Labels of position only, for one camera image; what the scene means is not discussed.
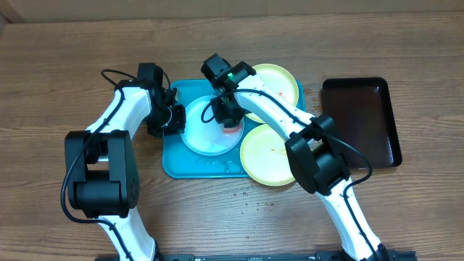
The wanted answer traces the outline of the red black sponge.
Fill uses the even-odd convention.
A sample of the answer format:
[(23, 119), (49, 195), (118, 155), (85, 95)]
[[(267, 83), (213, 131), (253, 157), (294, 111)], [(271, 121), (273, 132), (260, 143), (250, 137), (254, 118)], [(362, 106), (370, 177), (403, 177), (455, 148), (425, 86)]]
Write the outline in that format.
[(225, 125), (223, 126), (223, 132), (224, 134), (233, 134), (233, 133), (238, 133), (241, 132), (242, 130), (242, 124), (239, 124), (234, 127), (226, 127)]

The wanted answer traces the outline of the light blue plate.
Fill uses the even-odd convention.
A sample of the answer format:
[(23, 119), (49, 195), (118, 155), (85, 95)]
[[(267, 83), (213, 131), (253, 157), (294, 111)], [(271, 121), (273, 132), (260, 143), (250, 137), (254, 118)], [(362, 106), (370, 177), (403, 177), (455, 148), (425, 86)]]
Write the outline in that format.
[(238, 133), (224, 134), (223, 124), (214, 119), (209, 123), (202, 122), (202, 113), (213, 95), (202, 96), (193, 100), (186, 108), (186, 125), (181, 134), (183, 142), (194, 152), (204, 156), (224, 154), (237, 145), (244, 132), (244, 121), (241, 120), (242, 130)]

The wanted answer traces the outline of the yellow-green plate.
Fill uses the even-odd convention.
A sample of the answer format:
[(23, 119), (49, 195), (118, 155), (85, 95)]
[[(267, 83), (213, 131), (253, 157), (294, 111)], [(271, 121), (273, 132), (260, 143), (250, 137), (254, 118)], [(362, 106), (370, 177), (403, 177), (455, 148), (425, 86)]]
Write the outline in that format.
[(262, 82), (276, 95), (294, 107), (299, 100), (299, 87), (294, 76), (285, 68), (275, 64), (253, 66)]
[(285, 186), (295, 181), (284, 140), (269, 125), (259, 125), (246, 134), (240, 160), (249, 177), (262, 185)]

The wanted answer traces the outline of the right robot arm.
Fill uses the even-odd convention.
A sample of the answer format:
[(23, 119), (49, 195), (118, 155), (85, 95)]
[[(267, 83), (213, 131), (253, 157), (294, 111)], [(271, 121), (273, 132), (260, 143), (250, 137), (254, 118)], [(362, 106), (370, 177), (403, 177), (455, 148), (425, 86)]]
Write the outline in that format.
[(217, 91), (209, 103), (212, 119), (226, 129), (238, 126), (248, 112), (258, 116), (284, 141), (291, 174), (323, 202), (351, 260), (389, 260), (379, 237), (357, 202), (347, 164), (353, 146), (340, 140), (333, 119), (315, 117), (273, 93), (246, 62), (232, 66), (219, 54), (204, 61), (201, 72)]

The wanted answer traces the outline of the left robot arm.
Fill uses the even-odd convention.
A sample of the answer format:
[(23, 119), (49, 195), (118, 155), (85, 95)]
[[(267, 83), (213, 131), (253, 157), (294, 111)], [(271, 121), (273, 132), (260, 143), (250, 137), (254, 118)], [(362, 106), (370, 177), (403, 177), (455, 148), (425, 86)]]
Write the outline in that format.
[(136, 75), (121, 75), (119, 82), (108, 80), (114, 97), (100, 118), (65, 137), (60, 204), (74, 223), (100, 225), (118, 260), (162, 260), (137, 209), (140, 180), (132, 139), (142, 123), (154, 137), (182, 133), (186, 110), (155, 63), (139, 64)]

